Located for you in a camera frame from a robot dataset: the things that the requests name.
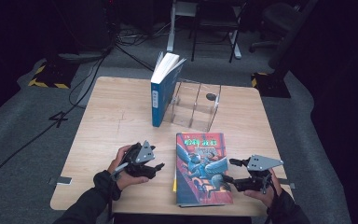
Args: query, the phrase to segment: white label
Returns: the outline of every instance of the white label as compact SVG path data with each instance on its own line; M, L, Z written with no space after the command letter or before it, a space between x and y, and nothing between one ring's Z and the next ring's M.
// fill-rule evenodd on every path
M158 108L158 91L152 91L152 106Z

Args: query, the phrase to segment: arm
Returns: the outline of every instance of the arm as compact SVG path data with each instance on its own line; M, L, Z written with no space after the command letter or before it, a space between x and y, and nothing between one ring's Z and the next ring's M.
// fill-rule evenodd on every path
M246 190L243 194L258 199L265 204L268 208L267 213L274 224L310 223L301 207L295 203L290 194L281 188L281 184L274 171L272 169L270 169L270 171L272 173L272 182L277 191L278 198L274 199L274 191L272 188L268 188L266 194L254 190Z
M95 187L84 192L62 217L58 218L54 224L69 223L95 223L97 217L103 212L108 203L110 175L120 164L121 159L130 146L121 147L118 150L116 158L111 162L109 168L94 176ZM125 171L120 173L120 179L112 184L112 195L116 201L120 198L121 191L129 185L141 184L147 182L148 178L144 176L132 177Z

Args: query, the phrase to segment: book spine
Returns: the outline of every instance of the book spine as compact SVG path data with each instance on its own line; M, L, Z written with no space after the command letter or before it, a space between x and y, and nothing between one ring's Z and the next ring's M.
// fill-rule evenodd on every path
M162 122L161 108L161 95L160 95L160 85L156 83L151 83L151 96L152 96L152 125L154 127L159 127Z

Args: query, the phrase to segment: transparent divider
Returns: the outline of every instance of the transparent divider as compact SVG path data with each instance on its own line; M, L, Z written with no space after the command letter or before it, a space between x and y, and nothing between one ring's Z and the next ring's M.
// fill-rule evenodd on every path
M219 106L220 85L179 79L164 121L209 132Z

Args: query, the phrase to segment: book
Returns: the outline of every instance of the book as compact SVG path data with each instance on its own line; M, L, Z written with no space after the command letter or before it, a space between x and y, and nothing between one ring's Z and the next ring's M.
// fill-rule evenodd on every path
M152 124L159 127L168 104L171 102L178 76L186 59L179 61L179 55L161 52L151 77Z
M180 207L233 204L222 133L176 135L176 204Z

